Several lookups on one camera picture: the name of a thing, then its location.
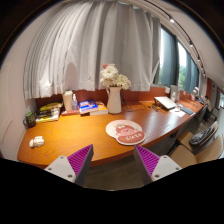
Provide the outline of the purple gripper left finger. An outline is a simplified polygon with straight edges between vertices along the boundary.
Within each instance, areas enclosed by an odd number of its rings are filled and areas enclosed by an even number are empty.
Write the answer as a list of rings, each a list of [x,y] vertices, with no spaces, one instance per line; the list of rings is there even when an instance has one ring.
[[[85,181],[92,157],[93,145],[88,145],[70,156],[59,156],[54,160],[46,171],[82,186]]]

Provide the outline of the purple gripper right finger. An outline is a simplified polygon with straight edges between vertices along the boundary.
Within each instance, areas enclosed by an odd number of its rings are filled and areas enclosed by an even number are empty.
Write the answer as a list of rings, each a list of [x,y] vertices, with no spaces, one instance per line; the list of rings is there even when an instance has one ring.
[[[144,185],[181,170],[168,155],[158,156],[139,145],[134,146],[134,157]]]

